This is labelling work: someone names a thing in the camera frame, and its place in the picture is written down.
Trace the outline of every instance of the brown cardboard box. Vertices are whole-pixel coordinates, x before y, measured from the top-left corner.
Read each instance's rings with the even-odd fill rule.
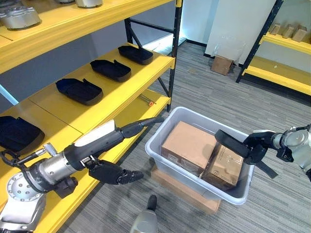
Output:
[[[272,35],[276,35],[278,33],[278,31],[280,30],[280,28],[281,28],[281,25],[279,23],[275,23],[272,25],[270,33]]]
[[[194,126],[180,121],[161,147],[161,155],[199,176],[207,166],[216,139]]]
[[[154,165],[150,174],[151,178],[160,183],[160,185],[171,190],[174,194],[184,199],[189,204],[205,211],[208,215],[217,212],[221,200],[206,199],[201,194],[184,185],[180,181],[157,169],[156,165]]]
[[[217,143],[201,179],[226,191],[237,185],[243,158]]]
[[[233,60],[216,55],[211,70],[223,75],[227,75],[232,63]]]
[[[307,34],[307,28],[305,26],[299,25],[293,34],[292,39],[294,41],[300,42]]]
[[[293,32],[294,32],[294,27],[291,24],[288,24],[282,33],[282,37],[287,39],[292,36]]]

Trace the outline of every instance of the yellow shelving unit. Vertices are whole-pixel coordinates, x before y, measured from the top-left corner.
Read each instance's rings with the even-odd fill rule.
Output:
[[[254,56],[244,73],[311,95],[311,74],[299,69]]]
[[[76,130],[86,133],[101,122],[118,115],[167,69],[173,68],[174,58],[156,52],[153,54],[153,61],[145,66],[122,57],[118,49],[100,57],[99,59],[109,61],[116,59],[131,68],[131,78],[124,83],[118,83],[94,72],[90,64],[86,64],[64,77],[79,80],[85,78],[99,86],[104,92],[104,98],[96,105],[85,106],[69,99],[58,92],[54,83],[32,95],[29,99]]]
[[[267,33],[264,35],[260,41],[267,41],[270,43],[274,43],[276,45],[284,46],[299,52],[304,52],[306,54],[311,54],[311,44],[308,41],[296,42],[291,38],[284,39],[281,35],[272,35]]]
[[[5,46],[5,45],[9,44],[10,42],[11,42],[11,40],[9,40],[3,36],[0,36],[0,47]]]
[[[101,7],[81,9],[74,3],[58,4],[54,0],[24,0],[29,6],[35,7],[42,23],[33,28],[22,31],[9,31],[0,27],[0,73],[3,73],[38,55],[59,47],[83,35],[125,20],[127,40],[131,42],[132,35],[128,31],[129,17],[172,0],[104,0]],[[178,44],[178,33],[181,19],[182,1],[176,1],[175,28],[173,45]],[[173,46],[172,56],[175,57],[177,47]],[[22,117],[26,121],[38,126],[45,134],[44,143],[51,142],[57,151],[62,151],[83,134],[95,127],[114,119],[118,127],[127,123],[157,116],[171,103],[171,98],[148,90],[166,70],[174,69],[175,58],[154,53],[153,61],[148,65],[139,65],[119,55],[115,49],[99,59],[118,62],[131,68],[131,78],[123,83],[113,81],[92,70],[86,64],[64,78],[87,79],[102,88],[103,99],[93,106],[85,106],[62,95],[56,85],[43,88],[18,105],[5,111],[1,116]],[[171,96],[173,85],[167,92]],[[138,96],[143,93],[154,101],[153,106]],[[100,156],[116,163],[129,147],[139,137],[125,139],[122,143]],[[41,156],[29,161],[30,166]],[[3,208],[7,196],[6,183],[18,172],[0,161],[0,189],[4,195],[0,197],[0,210]],[[78,207],[83,199],[98,184],[98,181],[88,176],[87,170],[73,175],[78,179],[78,186],[74,193],[61,199],[55,192],[47,194],[47,205],[37,226],[36,233],[54,233]]]
[[[81,36],[170,1],[104,0],[101,7],[82,9],[74,3],[25,0],[25,4],[38,11],[42,23],[21,31],[0,27],[0,36],[11,40],[0,43],[0,74]]]
[[[37,149],[42,148],[43,144],[50,142],[57,149],[57,151],[62,151],[66,146],[82,136],[82,133],[62,122],[29,100],[20,102],[7,111],[1,113],[0,116],[13,116],[15,118],[21,117],[31,124],[39,127],[44,132],[45,137],[42,144]],[[38,157],[31,162],[28,162],[26,165],[29,166],[45,157],[48,157],[48,155],[45,154]],[[8,180],[19,171],[20,170],[18,168],[12,168],[0,160],[0,209],[2,209],[7,200],[5,190]]]
[[[155,104],[150,107],[148,103],[140,98],[135,99],[114,118],[118,127],[136,120],[155,117],[170,101],[170,98],[150,90],[144,91],[144,95],[154,100]],[[125,139],[122,143],[118,144],[107,153],[104,153],[99,158],[113,163],[117,162],[128,150],[128,148],[136,141],[139,135],[140,134],[132,138]],[[77,172],[73,176],[78,179],[79,184],[72,194],[64,199],[61,199],[55,192],[48,193],[46,209],[35,232],[56,232],[84,200],[84,198],[91,192],[91,190],[99,183],[98,180],[95,180],[88,175],[87,170]]]

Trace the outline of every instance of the black plastic tray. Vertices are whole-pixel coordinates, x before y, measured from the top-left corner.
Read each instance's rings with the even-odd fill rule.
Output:
[[[104,96],[100,87],[86,79],[83,82],[77,79],[61,79],[56,82],[56,87],[60,93],[84,105],[94,105]]]
[[[18,117],[0,117],[0,145],[17,154],[33,152],[43,141],[44,133]]]
[[[153,59],[153,53],[143,48],[137,49],[133,46],[121,46],[118,47],[118,50],[122,56],[142,65],[150,64]]]
[[[131,77],[131,68],[114,60],[95,60],[91,63],[92,69],[104,76],[107,76],[118,82],[125,82]]]

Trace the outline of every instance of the plastic storage bin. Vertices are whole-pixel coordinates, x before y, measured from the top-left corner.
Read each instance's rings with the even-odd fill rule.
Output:
[[[243,141],[248,136],[245,133],[230,128],[190,109],[177,107],[161,124],[145,146],[146,152],[155,159],[157,168],[184,183],[207,199],[224,199],[234,205],[244,204],[252,181],[254,171],[253,165],[250,166],[243,163],[237,186],[230,190],[222,191],[161,156],[161,145],[179,121],[183,121],[210,134],[215,134],[221,129],[240,141]]]

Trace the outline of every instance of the black metal frame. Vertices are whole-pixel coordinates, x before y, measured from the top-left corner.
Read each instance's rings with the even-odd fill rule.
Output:
[[[175,19],[174,19],[174,29],[169,29],[169,28],[165,28],[165,27],[161,27],[161,26],[157,26],[151,23],[146,23],[146,22],[142,22],[136,19],[132,19],[132,18],[126,18],[124,20],[125,23],[125,31],[126,31],[126,37],[127,37],[127,42],[129,43],[133,43],[133,38],[136,41],[136,43],[138,44],[139,47],[142,47],[140,41],[138,40],[137,36],[135,35],[132,27],[131,27],[131,23],[136,23],[136,24],[140,24],[146,27],[150,27],[150,28],[154,28],[154,29],[158,29],[164,32],[168,32],[168,33],[172,33],[173,34],[173,49],[172,49],[172,53],[171,56],[173,58],[176,58],[177,56],[177,50],[178,50],[178,40],[179,40],[179,31],[180,31],[180,21],[181,21],[181,13],[182,13],[182,4],[183,2],[181,2],[181,6],[176,6],[175,9]],[[169,89],[166,88],[164,82],[162,81],[161,77],[158,78],[164,92],[166,93],[166,95],[168,97],[171,98],[171,102],[172,102],[172,95],[173,95],[173,84],[174,84],[174,77],[175,77],[175,67],[176,67],[176,59],[175,59],[175,64],[174,64],[174,69],[171,69],[170,71],[170,81],[169,81]],[[167,111],[169,112],[171,110],[171,103],[167,105]]]
[[[260,42],[261,38],[264,35],[266,35],[266,33],[268,32],[269,27],[271,26],[273,20],[275,19],[275,17],[277,15],[277,13],[278,13],[278,11],[279,11],[283,1],[284,0],[276,0],[276,2],[274,3],[274,6],[273,6],[269,16],[268,16],[266,22],[264,23],[264,25],[263,25],[263,27],[262,27],[262,29],[261,29],[258,37],[257,37],[257,40],[255,41],[251,51],[249,52],[249,54],[248,54],[248,56],[247,56],[247,58],[246,58],[246,60],[245,60],[245,62],[243,64],[243,66],[242,66],[242,69],[241,69],[241,71],[239,73],[239,76],[238,76],[237,80],[235,81],[236,83],[240,82],[240,80],[242,78],[242,74],[244,73],[244,70],[247,69],[247,67],[251,63],[253,57],[256,54],[256,51],[258,50],[258,48],[260,46],[259,42]]]

